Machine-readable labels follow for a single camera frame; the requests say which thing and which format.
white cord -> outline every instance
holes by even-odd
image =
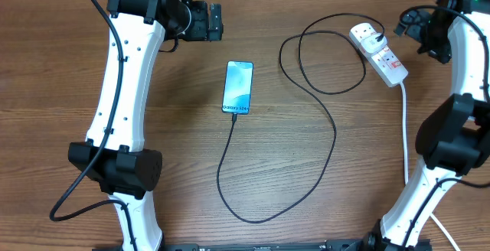
[[[402,95],[402,133],[403,133],[403,174],[405,178],[405,184],[408,183],[408,141],[407,141],[407,91],[405,90],[405,85],[403,82],[400,83],[401,95]],[[456,241],[452,238],[449,232],[444,228],[443,224],[437,219],[434,214],[430,214],[430,217],[434,220],[437,226],[441,229],[444,235],[447,237],[449,242],[455,251],[461,251],[461,249],[456,244]]]

black robotic joint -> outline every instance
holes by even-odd
[[[83,171],[99,151],[91,142],[70,143],[68,160]],[[153,191],[162,172],[162,153],[144,149],[127,152],[105,148],[97,163],[87,173],[92,181],[99,182],[104,193],[131,194],[142,199],[146,191]]]

smartphone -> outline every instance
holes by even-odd
[[[253,63],[228,62],[223,94],[222,110],[224,113],[248,114],[252,93],[252,76]]]

power outlet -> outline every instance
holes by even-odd
[[[383,79],[389,87],[393,87],[400,84],[408,76],[408,71],[400,60],[398,60],[393,51],[387,46],[386,37],[384,37],[383,40],[383,47],[373,48],[366,45],[364,41],[377,34],[378,33],[370,24],[362,23],[354,26],[351,29],[349,36],[380,75],[381,79]]]

charging plug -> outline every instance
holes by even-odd
[[[352,41],[361,50],[381,79],[389,87],[393,87],[400,84],[408,76],[408,71],[387,46],[386,37],[377,41],[380,35],[368,23],[354,26],[349,33]]]

